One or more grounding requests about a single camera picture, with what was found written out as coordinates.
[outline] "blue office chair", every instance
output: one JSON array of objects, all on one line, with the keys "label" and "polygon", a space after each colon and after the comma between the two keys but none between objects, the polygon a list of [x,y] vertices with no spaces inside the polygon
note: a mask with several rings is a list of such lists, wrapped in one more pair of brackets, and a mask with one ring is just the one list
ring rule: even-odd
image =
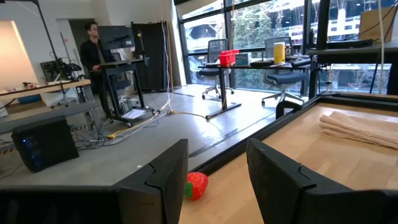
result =
[{"label": "blue office chair", "polygon": [[[218,39],[218,40],[211,40],[208,44],[208,51],[207,51],[207,63],[216,62],[221,54],[222,51],[227,50],[228,40],[227,39]],[[210,91],[215,90],[218,94],[218,97],[221,98],[221,91],[219,91],[219,85],[217,85],[217,81],[219,79],[219,70],[218,68],[204,68],[199,71],[199,75],[208,77],[211,80],[215,81],[215,85],[206,89],[204,93],[202,93],[202,98],[205,99],[205,94],[209,93]],[[224,76],[229,75],[229,69],[224,69]],[[231,94],[234,94],[232,88],[226,87],[227,90],[231,90]]]},{"label": "blue office chair", "polygon": [[[266,58],[274,58],[274,43],[285,42],[285,44],[290,44],[292,46],[292,39],[290,37],[273,37],[266,39]],[[279,101],[284,101],[287,97],[305,102],[301,99],[301,96],[295,96],[288,92],[286,89],[294,86],[297,82],[302,82],[304,80],[308,80],[308,75],[302,72],[288,71],[285,73],[281,73],[280,70],[269,70],[264,75],[263,82],[265,84],[275,86],[282,89],[282,92],[276,93],[272,96],[264,97],[261,101],[261,105],[265,106],[266,99],[275,98],[275,100],[280,97]]]}]

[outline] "table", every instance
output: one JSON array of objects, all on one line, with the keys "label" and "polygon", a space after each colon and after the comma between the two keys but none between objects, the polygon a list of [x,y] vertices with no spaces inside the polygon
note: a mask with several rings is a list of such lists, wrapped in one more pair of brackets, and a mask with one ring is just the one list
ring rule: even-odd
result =
[{"label": "table", "polygon": [[[310,73],[310,93],[309,98],[317,95],[317,64],[331,63],[380,63],[377,60],[381,44],[373,43],[369,47],[353,48],[353,49],[326,49],[326,50],[310,50],[307,54],[317,56],[317,62],[313,63]],[[398,53],[398,40],[387,42],[384,47],[384,63],[396,63],[396,55]],[[392,82],[393,75],[390,75],[389,82]]]},{"label": "table", "polygon": [[[67,88],[75,88],[82,86],[85,92],[86,100],[84,103],[75,105],[68,105],[63,108],[52,109],[48,107],[37,108],[34,110],[24,111],[20,113],[10,114],[6,117],[0,118],[0,134],[9,133],[14,128],[26,124],[30,124],[37,121],[42,121],[57,116],[70,116],[78,113],[89,111],[93,121],[88,119],[88,123],[91,125],[94,123],[97,131],[100,131],[101,120],[96,110],[96,103],[93,96],[93,92],[90,87],[90,80],[78,80],[75,82],[56,84],[56,85],[38,85],[37,88],[29,90],[19,90],[14,92],[0,92],[0,101],[12,100],[14,98],[20,98],[24,96],[32,96],[41,93],[50,93],[53,91],[61,91]],[[13,144],[8,144],[0,147],[0,151],[8,150],[13,148]]]},{"label": "table", "polygon": [[[299,67],[292,67],[291,65],[284,65],[284,66],[278,66],[278,67],[270,67],[270,66],[250,66],[250,65],[232,65],[232,66],[222,66],[222,65],[217,65],[217,66],[199,66],[198,68],[214,68],[219,70],[219,79],[220,79],[220,87],[221,87],[221,105],[222,105],[222,110],[217,111],[215,113],[209,114],[207,118],[218,116],[221,113],[225,113],[229,110],[235,109],[242,104],[235,104],[228,106],[228,102],[226,99],[226,88],[225,88],[225,80],[224,80],[224,69],[256,69],[256,70],[302,70],[305,72],[307,69],[310,68],[310,65],[303,65]],[[306,90],[307,83],[302,82],[302,94],[307,92]]]},{"label": "table", "polygon": [[[397,190],[398,150],[319,133],[319,118],[333,111],[398,123],[398,110],[316,103],[302,113],[276,121],[269,130],[279,127],[263,142],[352,189]],[[251,186],[246,153],[210,176],[203,198],[184,200],[180,223],[264,223]]]},{"label": "table", "polygon": [[145,103],[144,103],[144,97],[142,95],[142,90],[141,90],[141,84],[139,83],[139,79],[138,79],[138,74],[137,74],[137,68],[136,68],[136,64],[137,63],[147,63],[147,59],[132,59],[132,60],[123,60],[123,61],[118,61],[118,62],[110,62],[110,63],[104,63],[101,64],[101,70],[98,71],[90,71],[93,75],[103,75],[104,76],[104,80],[106,81],[106,86],[108,87],[108,89],[110,90],[110,97],[111,97],[111,101],[112,101],[112,106],[115,112],[115,116],[113,115],[108,115],[108,118],[110,119],[115,119],[118,121],[123,121],[126,123],[130,123],[131,120],[130,119],[124,119],[121,116],[123,114],[119,113],[119,101],[118,101],[118,96],[114,96],[112,93],[112,85],[109,82],[109,76],[111,75],[119,75],[120,73],[124,73],[124,72],[130,72],[133,71],[134,72],[134,82],[136,83],[136,87],[137,87],[137,92],[138,92],[138,97],[139,97],[139,102],[141,105],[141,109],[144,109],[146,111],[150,111],[152,112],[152,114],[154,113],[154,110],[152,108],[146,108]]}]

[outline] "beige towel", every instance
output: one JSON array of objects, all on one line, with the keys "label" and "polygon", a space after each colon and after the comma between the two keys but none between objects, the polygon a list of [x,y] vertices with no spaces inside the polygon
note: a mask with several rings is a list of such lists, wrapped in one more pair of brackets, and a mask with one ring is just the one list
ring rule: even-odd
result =
[{"label": "beige towel", "polygon": [[320,118],[321,133],[398,149],[398,123],[333,112]]}]

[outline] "strawberry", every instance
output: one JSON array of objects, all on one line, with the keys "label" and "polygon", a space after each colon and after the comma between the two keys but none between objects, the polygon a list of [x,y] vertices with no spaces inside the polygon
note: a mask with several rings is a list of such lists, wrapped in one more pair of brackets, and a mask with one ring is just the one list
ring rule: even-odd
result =
[{"label": "strawberry", "polygon": [[198,200],[205,193],[209,178],[199,172],[191,172],[187,177],[187,184],[185,186],[185,195],[190,200]]}]

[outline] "red basket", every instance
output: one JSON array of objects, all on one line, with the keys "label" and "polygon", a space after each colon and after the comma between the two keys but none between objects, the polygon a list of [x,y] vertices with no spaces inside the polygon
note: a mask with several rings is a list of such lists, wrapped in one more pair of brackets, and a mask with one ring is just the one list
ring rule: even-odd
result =
[{"label": "red basket", "polygon": [[239,50],[226,50],[221,52],[220,55],[220,65],[228,66],[235,63],[236,58],[235,55],[239,53]]}]

